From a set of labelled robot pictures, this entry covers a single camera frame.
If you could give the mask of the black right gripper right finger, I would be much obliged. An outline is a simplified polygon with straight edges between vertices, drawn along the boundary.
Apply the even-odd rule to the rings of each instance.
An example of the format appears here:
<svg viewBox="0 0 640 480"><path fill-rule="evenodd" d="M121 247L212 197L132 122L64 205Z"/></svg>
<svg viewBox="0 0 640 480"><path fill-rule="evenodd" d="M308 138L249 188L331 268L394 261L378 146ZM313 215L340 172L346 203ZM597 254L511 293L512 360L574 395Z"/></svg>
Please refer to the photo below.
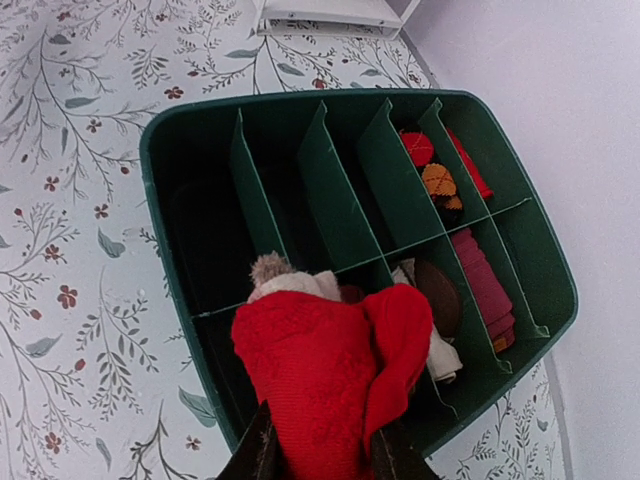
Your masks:
<svg viewBox="0 0 640 480"><path fill-rule="evenodd" d="M401 424L388 424L371 437L371 466L375 480L439 480L416 451Z"/></svg>

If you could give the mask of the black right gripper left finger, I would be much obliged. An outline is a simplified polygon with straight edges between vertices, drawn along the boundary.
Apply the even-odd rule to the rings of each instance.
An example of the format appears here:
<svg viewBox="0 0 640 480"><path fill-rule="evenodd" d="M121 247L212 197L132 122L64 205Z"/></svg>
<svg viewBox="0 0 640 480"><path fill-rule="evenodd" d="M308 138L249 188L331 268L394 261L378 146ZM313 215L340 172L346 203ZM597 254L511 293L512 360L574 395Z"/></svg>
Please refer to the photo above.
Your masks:
<svg viewBox="0 0 640 480"><path fill-rule="evenodd" d="M285 478L284 458L267 401L263 401L217 480Z"/></svg>

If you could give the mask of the red and cream sock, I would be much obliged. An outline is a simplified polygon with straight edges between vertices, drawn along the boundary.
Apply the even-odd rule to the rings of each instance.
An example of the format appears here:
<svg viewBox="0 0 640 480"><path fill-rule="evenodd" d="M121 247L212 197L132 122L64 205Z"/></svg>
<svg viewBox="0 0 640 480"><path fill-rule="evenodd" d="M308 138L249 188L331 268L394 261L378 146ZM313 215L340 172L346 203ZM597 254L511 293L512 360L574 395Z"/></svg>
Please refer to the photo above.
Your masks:
<svg viewBox="0 0 640 480"><path fill-rule="evenodd" d="M231 338L267 401L284 479L371 479L371 437L398 420L421 377L434 322L427 298L397 284L349 302L335 274L277 253L251 268Z"/></svg>

